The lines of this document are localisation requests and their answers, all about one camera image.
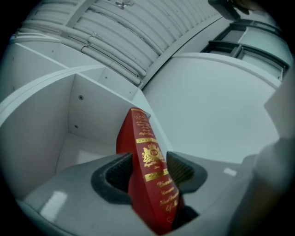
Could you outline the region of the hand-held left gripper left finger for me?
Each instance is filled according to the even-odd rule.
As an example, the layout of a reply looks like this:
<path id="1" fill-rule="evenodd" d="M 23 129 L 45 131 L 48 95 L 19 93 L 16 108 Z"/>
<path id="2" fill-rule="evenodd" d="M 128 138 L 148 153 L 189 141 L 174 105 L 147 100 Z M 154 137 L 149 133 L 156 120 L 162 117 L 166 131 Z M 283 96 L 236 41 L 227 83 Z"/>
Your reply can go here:
<path id="1" fill-rule="evenodd" d="M 132 155 L 115 154 L 62 170 L 19 206 L 47 236 L 150 236 L 127 194 Z"/>

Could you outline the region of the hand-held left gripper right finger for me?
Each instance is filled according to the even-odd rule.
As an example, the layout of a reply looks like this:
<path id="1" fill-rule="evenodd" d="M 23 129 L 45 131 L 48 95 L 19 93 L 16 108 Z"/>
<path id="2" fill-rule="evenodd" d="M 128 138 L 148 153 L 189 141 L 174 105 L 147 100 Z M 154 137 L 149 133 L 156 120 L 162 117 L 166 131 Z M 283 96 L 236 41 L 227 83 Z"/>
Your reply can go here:
<path id="1" fill-rule="evenodd" d="M 184 204 L 197 217 L 169 233 L 171 236 L 227 236 L 234 213 L 253 176 L 256 156 L 242 163 L 209 160 L 167 152 L 168 170 Z"/>

